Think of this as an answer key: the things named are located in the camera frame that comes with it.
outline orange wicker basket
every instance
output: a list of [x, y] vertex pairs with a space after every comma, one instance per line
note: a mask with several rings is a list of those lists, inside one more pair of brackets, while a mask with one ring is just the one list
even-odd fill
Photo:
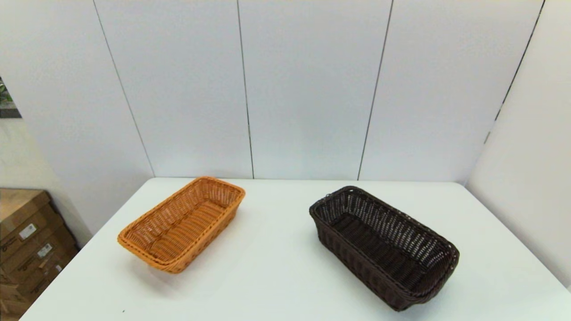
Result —
[[150, 266], [182, 272], [236, 215], [246, 192], [203, 176], [129, 224], [119, 243]]

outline white table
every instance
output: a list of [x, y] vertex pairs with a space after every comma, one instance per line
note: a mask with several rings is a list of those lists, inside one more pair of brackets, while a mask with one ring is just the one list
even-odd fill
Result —
[[[181, 274], [117, 244], [124, 226], [190, 180], [143, 185], [21, 320], [571, 320], [571, 294], [455, 183], [229, 179], [247, 193], [235, 220]], [[319, 243], [309, 206], [351, 184], [460, 250], [430, 302], [394, 312]]]

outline white label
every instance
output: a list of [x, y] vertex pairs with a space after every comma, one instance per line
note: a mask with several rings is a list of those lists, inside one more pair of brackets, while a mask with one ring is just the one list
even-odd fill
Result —
[[51, 244], [48, 243], [44, 245], [42, 249], [38, 251], [38, 256], [40, 258], [46, 256], [51, 251], [51, 249], [52, 249]]
[[34, 223], [31, 223], [30, 225], [26, 226], [22, 231], [20, 231], [19, 234], [22, 240], [25, 240], [28, 238], [28, 236], [32, 235], [36, 230], [37, 228], [35, 227]]

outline white wall panel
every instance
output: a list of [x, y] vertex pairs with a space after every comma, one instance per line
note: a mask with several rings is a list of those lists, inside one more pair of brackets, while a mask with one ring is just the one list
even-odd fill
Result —
[[252, 178], [233, 0], [96, 0], [157, 176]]
[[255, 177], [356, 179], [390, 0], [239, 3]]
[[547, 0], [467, 189], [571, 286], [571, 1]]
[[151, 168], [93, 2], [1, 0], [0, 73], [93, 233]]
[[463, 182], [541, 0], [395, 0], [360, 179]]

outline basket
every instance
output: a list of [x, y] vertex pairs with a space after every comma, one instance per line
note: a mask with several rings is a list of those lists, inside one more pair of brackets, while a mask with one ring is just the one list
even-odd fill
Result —
[[150, 266], [180, 273], [228, 226], [245, 195], [238, 186], [197, 178], [129, 224], [118, 241]]
[[358, 187], [327, 195], [309, 213], [322, 244], [396, 311], [432, 299], [458, 264], [452, 243]]

